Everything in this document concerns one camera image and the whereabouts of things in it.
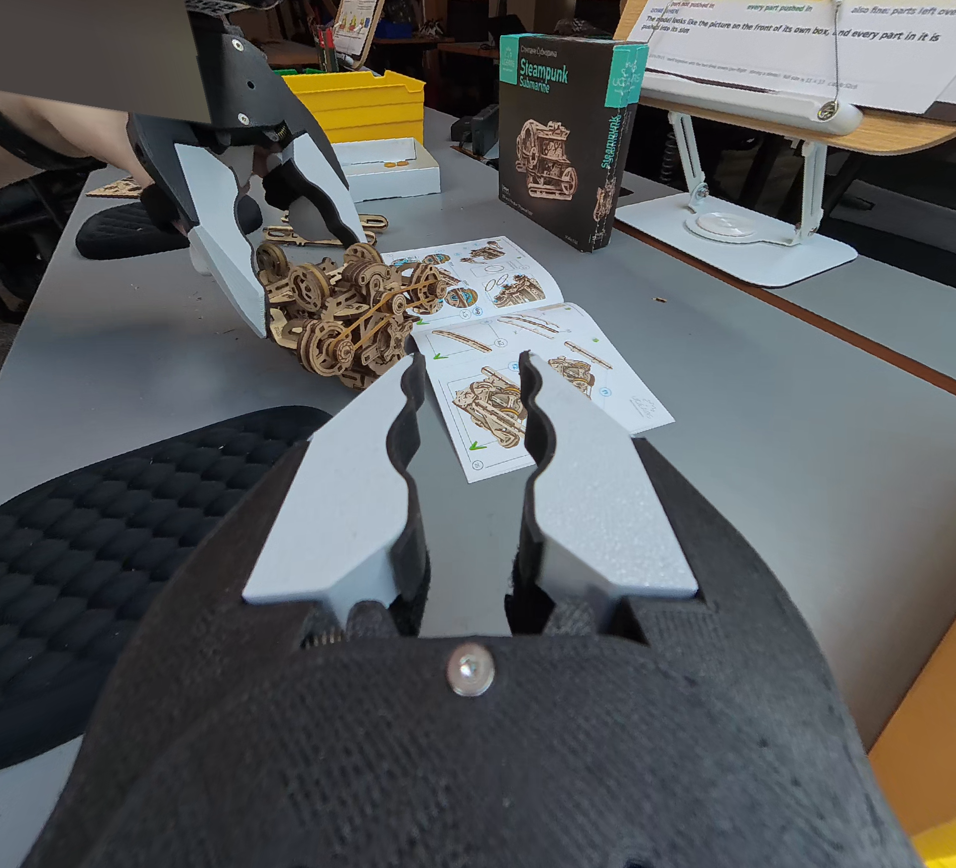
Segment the flat wooden part strip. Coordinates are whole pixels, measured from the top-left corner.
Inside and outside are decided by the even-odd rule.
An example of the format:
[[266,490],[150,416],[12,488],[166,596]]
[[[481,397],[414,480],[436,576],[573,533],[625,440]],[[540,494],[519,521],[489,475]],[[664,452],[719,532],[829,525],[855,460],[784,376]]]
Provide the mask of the flat wooden part strip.
[[[365,233],[367,243],[375,246],[377,233],[385,231],[389,227],[389,221],[386,217],[376,214],[359,214],[360,222]],[[311,240],[302,237],[293,230],[293,227],[287,220],[273,226],[267,226],[263,229],[264,239],[278,243],[289,244],[293,246],[330,246],[334,248],[345,247],[336,238]]]

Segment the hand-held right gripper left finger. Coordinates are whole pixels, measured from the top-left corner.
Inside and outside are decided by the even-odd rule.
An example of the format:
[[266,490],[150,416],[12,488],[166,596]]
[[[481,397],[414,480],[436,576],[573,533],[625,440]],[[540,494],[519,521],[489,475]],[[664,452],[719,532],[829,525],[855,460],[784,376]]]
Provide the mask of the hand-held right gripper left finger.
[[345,625],[365,601],[420,631],[431,566],[409,463],[425,362],[402,358],[317,430],[245,584],[245,603],[317,602]]

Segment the dark chair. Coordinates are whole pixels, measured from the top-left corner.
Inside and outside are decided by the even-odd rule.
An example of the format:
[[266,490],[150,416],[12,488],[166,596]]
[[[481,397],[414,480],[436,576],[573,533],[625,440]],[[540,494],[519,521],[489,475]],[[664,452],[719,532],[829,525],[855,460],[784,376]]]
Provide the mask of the dark chair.
[[19,324],[36,295],[90,169],[47,171],[1,191],[1,320]]

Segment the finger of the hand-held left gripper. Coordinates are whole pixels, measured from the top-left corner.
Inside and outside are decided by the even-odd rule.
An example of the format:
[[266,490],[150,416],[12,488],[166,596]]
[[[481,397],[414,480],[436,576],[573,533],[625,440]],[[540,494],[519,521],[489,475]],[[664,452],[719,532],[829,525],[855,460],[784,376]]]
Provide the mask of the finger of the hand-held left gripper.
[[285,148],[265,154],[266,201],[286,211],[305,241],[334,239],[344,247],[367,237],[332,145],[321,131],[306,131]]
[[187,236],[190,247],[248,327],[265,338],[268,300],[257,277],[253,247],[237,217],[253,173],[253,148],[232,147],[222,155],[194,145],[177,144],[175,149],[198,217]]

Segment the open instruction booklet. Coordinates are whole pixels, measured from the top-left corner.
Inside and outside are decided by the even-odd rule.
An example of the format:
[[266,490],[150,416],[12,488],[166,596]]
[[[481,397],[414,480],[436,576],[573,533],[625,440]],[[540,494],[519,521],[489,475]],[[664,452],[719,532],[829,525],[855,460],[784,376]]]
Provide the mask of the open instruction booklet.
[[674,418],[593,318],[506,237],[385,253],[402,269],[430,265],[447,285],[412,335],[469,483],[532,466],[519,357],[529,351],[632,436]]

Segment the person's left forearm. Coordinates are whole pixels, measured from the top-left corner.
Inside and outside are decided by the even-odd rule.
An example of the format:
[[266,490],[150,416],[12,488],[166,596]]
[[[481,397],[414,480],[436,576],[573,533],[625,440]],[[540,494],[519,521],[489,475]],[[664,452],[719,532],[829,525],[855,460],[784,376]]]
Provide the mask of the person's left forearm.
[[122,169],[142,187],[154,183],[137,158],[125,111],[3,91],[2,187],[81,159]]

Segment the large wooden document stand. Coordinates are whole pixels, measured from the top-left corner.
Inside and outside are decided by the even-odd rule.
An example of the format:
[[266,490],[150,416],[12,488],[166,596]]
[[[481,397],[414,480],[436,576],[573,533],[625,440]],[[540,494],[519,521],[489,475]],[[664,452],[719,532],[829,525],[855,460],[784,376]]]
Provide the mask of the large wooden document stand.
[[[615,38],[630,40],[627,33],[646,1],[628,0]],[[640,102],[667,111],[687,191],[620,206],[618,221],[727,276],[770,289],[816,277],[856,258],[849,245],[819,236],[830,149],[899,156],[954,138],[954,119],[677,81],[648,68]],[[760,215],[752,205],[724,201],[711,190],[695,139],[697,120],[734,124],[799,143],[803,186],[795,222]]]

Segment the yellow container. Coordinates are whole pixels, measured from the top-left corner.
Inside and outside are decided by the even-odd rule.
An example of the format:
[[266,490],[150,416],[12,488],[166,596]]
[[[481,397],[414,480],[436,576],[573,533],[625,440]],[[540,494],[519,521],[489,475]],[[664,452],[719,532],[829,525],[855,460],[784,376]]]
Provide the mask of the yellow container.
[[905,834],[928,867],[955,865],[955,626],[869,752]]

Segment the small wooden document stand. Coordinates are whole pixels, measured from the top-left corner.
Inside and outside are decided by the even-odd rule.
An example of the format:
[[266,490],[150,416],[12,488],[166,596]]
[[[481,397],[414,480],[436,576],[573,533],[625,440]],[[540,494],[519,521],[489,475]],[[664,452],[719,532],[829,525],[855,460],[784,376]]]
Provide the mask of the small wooden document stand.
[[341,0],[333,27],[338,72],[360,71],[370,54],[386,0]]

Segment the stack of yellow plastic bins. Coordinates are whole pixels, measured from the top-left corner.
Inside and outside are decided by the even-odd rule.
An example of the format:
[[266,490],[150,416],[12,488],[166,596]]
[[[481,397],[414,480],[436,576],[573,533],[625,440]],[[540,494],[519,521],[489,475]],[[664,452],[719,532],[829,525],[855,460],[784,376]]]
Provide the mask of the stack of yellow plastic bins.
[[424,81],[392,70],[293,74],[284,81],[333,144],[393,138],[424,144]]

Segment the black model kit box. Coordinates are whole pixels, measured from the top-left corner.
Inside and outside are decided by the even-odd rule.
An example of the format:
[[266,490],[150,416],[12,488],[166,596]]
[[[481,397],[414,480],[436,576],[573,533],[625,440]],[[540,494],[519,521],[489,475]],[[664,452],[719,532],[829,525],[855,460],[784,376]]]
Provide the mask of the black model kit box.
[[499,42],[499,199],[581,253],[607,247],[648,44]]

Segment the shallow white cardboard tray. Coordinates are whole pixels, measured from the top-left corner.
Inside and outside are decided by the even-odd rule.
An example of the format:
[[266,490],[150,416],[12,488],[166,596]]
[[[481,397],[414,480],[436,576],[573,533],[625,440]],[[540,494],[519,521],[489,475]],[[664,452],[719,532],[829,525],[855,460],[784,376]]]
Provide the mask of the shallow white cardboard tray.
[[[352,201],[355,203],[439,193],[438,162],[414,137],[334,143]],[[409,166],[385,169],[384,161],[407,160]]]

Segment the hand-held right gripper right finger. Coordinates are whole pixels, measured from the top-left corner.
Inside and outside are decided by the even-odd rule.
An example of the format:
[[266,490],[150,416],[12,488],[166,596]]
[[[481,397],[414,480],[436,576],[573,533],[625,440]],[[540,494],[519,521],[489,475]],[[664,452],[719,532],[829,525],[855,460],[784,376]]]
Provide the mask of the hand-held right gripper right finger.
[[564,602],[582,605],[602,632],[626,599],[698,597],[636,438],[541,355],[523,352],[519,376],[534,468],[511,571],[511,633],[543,634]]

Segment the black device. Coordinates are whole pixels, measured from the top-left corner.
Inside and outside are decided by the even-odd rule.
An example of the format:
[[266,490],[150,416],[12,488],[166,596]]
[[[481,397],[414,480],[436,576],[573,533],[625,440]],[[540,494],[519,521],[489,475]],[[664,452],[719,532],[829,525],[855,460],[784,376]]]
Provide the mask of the black device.
[[454,121],[449,129],[449,140],[464,154],[477,160],[497,160],[499,105],[493,103]]

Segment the wooden mechanical model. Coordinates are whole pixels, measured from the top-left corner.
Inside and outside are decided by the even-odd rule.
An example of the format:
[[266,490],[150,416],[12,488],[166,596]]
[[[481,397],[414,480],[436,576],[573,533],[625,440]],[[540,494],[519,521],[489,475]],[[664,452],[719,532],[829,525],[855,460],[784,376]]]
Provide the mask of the wooden mechanical model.
[[346,248],[341,265],[293,265],[277,243],[255,252],[268,300],[267,338],[307,371],[363,391],[406,354],[413,326],[439,310],[448,284],[435,266],[385,263],[370,244]]

